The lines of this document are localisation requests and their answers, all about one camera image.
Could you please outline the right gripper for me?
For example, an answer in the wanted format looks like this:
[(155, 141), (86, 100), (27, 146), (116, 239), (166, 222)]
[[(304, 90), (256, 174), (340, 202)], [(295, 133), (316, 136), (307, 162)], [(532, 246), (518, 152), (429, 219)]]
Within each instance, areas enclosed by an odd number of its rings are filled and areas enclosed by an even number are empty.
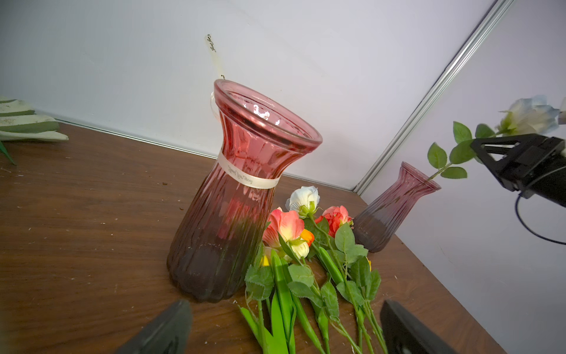
[(540, 196), (565, 207), (565, 141), (525, 134), (475, 139), (471, 149), (502, 185), (529, 199)]

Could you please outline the white rose large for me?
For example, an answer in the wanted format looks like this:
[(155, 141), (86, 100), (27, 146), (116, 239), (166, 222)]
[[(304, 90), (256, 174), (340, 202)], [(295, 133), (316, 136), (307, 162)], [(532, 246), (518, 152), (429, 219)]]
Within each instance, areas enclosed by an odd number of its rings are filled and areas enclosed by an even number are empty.
[(462, 165), (473, 159), (478, 160), (477, 153), (470, 147), (474, 139), (545, 135), (559, 127), (560, 110), (549, 105), (544, 95), (516, 100), (503, 113), (503, 119), (495, 128), (480, 123), (475, 132), (461, 122), (453, 122), (455, 144), (452, 150), (447, 152), (433, 142), (427, 151), (427, 161), (436, 170), (427, 180), (432, 181), (438, 176), (446, 179), (467, 178), (468, 173)]

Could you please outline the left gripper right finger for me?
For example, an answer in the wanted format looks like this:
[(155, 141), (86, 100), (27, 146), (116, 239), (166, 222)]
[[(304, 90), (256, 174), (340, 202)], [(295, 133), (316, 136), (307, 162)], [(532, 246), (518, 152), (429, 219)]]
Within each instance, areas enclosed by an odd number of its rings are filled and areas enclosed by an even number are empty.
[(386, 300), (380, 311), (380, 321), (389, 354), (455, 354), (451, 346), (399, 302)]

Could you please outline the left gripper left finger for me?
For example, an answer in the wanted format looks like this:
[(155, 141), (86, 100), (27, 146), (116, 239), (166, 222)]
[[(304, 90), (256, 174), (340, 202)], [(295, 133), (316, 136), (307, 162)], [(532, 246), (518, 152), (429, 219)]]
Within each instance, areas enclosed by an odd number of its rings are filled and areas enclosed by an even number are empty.
[(180, 299), (119, 347), (116, 353), (185, 353), (191, 328), (190, 302)]

